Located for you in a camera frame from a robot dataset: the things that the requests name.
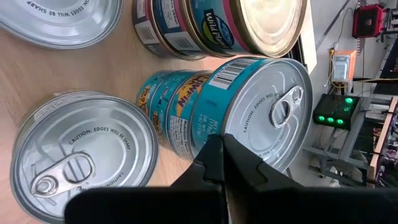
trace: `green led light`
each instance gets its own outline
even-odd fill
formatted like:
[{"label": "green led light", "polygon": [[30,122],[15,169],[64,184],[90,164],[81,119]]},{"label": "green led light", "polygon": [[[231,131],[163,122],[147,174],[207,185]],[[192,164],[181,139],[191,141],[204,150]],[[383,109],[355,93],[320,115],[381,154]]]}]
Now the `green led light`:
[{"label": "green led light", "polygon": [[353,103],[353,99],[352,98],[346,98],[346,103]]}]

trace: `teal can label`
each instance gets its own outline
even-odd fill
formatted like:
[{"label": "teal can label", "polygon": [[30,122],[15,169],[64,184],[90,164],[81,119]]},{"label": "teal can label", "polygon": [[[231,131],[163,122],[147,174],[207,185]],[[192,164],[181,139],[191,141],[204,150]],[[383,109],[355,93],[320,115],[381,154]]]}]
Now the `teal can label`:
[{"label": "teal can label", "polygon": [[218,68],[203,87],[197,99],[193,119],[192,136],[195,152],[205,145],[210,134],[223,134],[222,126],[229,104],[246,80],[268,59],[242,57],[231,60]]},{"label": "teal can label", "polygon": [[235,25],[229,0],[189,0],[194,23],[205,44],[221,54],[250,52]]},{"label": "teal can label", "polygon": [[167,137],[167,107],[177,88],[194,73],[194,71],[190,70],[181,70],[171,73],[159,86],[150,102],[149,117],[155,127],[159,144],[167,149],[172,149]]},{"label": "teal can label", "polygon": [[170,75],[173,71],[164,70],[155,73],[151,76],[141,87],[138,92],[136,105],[149,116],[150,102],[159,85]]},{"label": "teal can label", "polygon": [[193,107],[210,75],[211,72],[207,71],[194,74],[178,88],[169,104],[167,133],[175,153],[184,159],[194,158],[191,134]]}]

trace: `floor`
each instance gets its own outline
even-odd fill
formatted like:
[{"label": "floor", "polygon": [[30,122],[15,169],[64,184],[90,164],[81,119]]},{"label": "floor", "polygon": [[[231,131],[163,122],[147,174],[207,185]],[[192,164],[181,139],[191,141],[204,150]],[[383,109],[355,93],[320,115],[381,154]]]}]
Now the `floor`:
[{"label": "floor", "polygon": [[[374,4],[378,0],[367,0],[368,4]],[[396,0],[385,0],[388,7],[395,8]],[[313,29],[315,36],[315,45],[317,50],[317,66],[311,73],[313,91],[314,91],[314,106],[318,103],[322,93],[326,92],[324,85],[327,82],[327,75],[329,69],[329,49],[338,41],[341,33],[341,38],[338,44],[335,44],[337,50],[355,50],[357,48],[356,39],[352,38],[353,15],[349,8],[354,9],[357,5],[357,0],[334,0],[334,1],[311,1]],[[366,39],[364,50],[361,55],[357,56],[355,76],[374,78],[381,66],[382,60],[386,54],[385,47],[390,44],[391,40],[386,43],[377,43],[376,39]],[[370,93],[371,85],[357,85],[354,86],[354,95],[359,95],[363,92],[364,96]],[[325,136],[330,134],[328,128],[323,130],[322,136],[320,133],[322,126],[313,124],[310,127],[305,144],[318,146],[320,142],[326,141]],[[331,179],[320,179],[315,173],[307,169],[309,161],[313,158],[307,152],[301,151],[296,160],[290,166],[290,170],[294,180],[300,182],[305,186],[329,186]]]}]

